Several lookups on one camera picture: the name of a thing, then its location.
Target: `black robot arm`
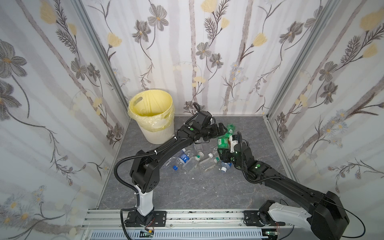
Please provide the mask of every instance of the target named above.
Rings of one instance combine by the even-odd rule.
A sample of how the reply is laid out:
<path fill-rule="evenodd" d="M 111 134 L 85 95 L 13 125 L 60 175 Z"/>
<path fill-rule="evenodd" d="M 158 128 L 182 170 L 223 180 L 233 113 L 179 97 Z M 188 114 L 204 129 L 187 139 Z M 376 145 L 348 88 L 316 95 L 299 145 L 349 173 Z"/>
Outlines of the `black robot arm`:
<path fill-rule="evenodd" d="M 345 212 L 339 197 L 328 191 L 326 194 L 303 186 L 286 176 L 282 175 L 270 165 L 255 160 L 248 143 L 242 142 L 241 134 L 231 136 L 232 141 L 239 142 L 231 152 L 230 149 L 218 149 L 220 159 L 224 162 L 231 162 L 237 169 L 242 170 L 244 177 L 253 184 L 262 184 L 275 189 L 281 194 L 299 204 L 308 215 L 295 217 L 302 218 L 303 225 L 309 228 L 321 240 L 339 240 L 349 224 L 349 218 Z M 292 219 L 292 211 L 284 211 L 281 205 L 268 200 L 259 210 L 261 226 L 272 222 L 285 222 Z"/>

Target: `bottle label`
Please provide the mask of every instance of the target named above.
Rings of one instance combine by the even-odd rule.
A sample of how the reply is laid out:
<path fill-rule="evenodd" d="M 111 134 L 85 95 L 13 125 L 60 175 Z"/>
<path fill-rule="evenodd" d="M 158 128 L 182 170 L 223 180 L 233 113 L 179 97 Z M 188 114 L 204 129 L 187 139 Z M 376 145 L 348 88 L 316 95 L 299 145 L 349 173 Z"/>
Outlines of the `bottle label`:
<path fill-rule="evenodd" d="M 185 154 L 180 156 L 180 159 L 183 160 L 184 163 L 186 163 L 189 160 L 189 157 Z"/>

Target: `trash can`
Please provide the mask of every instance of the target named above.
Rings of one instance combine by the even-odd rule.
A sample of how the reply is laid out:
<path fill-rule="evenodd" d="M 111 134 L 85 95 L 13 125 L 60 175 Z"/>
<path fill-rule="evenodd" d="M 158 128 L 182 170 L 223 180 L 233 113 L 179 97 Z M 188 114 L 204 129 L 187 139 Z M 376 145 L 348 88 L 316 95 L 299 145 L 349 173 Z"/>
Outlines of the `trash can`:
<path fill-rule="evenodd" d="M 169 93 L 152 89 L 129 101 L 128 115 L 136 120 L 148 142 L 163 144 L 174 134 L 175 107 Z"/>

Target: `floral wallpaper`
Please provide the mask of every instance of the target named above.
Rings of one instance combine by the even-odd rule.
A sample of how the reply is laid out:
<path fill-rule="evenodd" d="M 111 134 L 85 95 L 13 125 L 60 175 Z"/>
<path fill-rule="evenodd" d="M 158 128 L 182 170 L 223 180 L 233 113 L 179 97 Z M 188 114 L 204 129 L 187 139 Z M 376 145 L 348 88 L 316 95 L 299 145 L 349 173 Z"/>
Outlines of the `floral wallpaper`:
<path fill-rule="evenodd" d="M 125 97 L 266 114 L 326 1 L 82 0 Z"/>
<path fill-rule="evenodd" d="M 276 113 L 268 116 L 302 184 L 332 191 L 380 239 L 384 3 L 339 3 Z M 344 235 L 362 233 L 350 216 Z"/>
<path fill-rule="evenodd" d="M 0 3 L 0 238 L 75 239 L 128 117 L 72 4 Z"/>

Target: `plastic bottle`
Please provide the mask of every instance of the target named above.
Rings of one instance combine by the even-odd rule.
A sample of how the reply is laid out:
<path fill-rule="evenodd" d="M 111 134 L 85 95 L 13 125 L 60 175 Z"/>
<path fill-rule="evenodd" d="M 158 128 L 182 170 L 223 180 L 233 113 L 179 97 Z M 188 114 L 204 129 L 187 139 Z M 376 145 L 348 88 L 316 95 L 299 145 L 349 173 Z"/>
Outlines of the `plastic bottle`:
<path fill-rule="evenodd" d="M 225 134 L 225 137 L 229 138 L 229 136 L 231 136 L 231 135 L 234 133 L 235 128 L 236 128 L 235 125 L 233 125 L 232 123 L 228 124 L 228 125 L 227 125 L 227 129 L 228 129 L 228 131 L 227 131 L 227 133 Z"/>
<path fill-rule="evenodd" d="M 209 169 L 212 169 L 216 166 L 216 164 L 220 161 L 220 158 L 210 153 L 208 154 L 208 158 L 199 162 L 199 168 L 202 172 L 206 172 Z"/>
<path fill-rule="evenodd" d="M 221 171 L 226 172 L 227 169 L 230 169 L 232 166 L 232 163 L 226 163 L 226 162 L 221 162 Z"/>
<path fill-rule="evenodd" d="M 172 168 L 177 171 L 189 160 L 190 157 L 192 157 L 193 153 L 194 152 L 190 149 L 186 150 L 180 157 L 176 159 L 176 163 Z"/>
<path fill-rule="evenodd" d="M 201 144 L 203 141 L 197 140 L 193 143 L 196 152 L 203 151 L 203 145 Z"/>
<path fill-rule="evenodd" d="M 176 160 L 181 157 L 185 152 L 185 148 L 181 149 L 179 152 L 177 152 L 175 155 L 173 155 L 170 159 L 168 159 L 164 164 L 163 168 L 169 168 L 170 166 L 175 165 Z"/>
<path fill-rule="evenodd" d="M 183 169 L 187 172 L 192 171 L 197 164 L 199 163 L 200 159 L 204 157 L 204 153 L 198 152 L 196 156 L 190 158 L 184 165 Z"/>

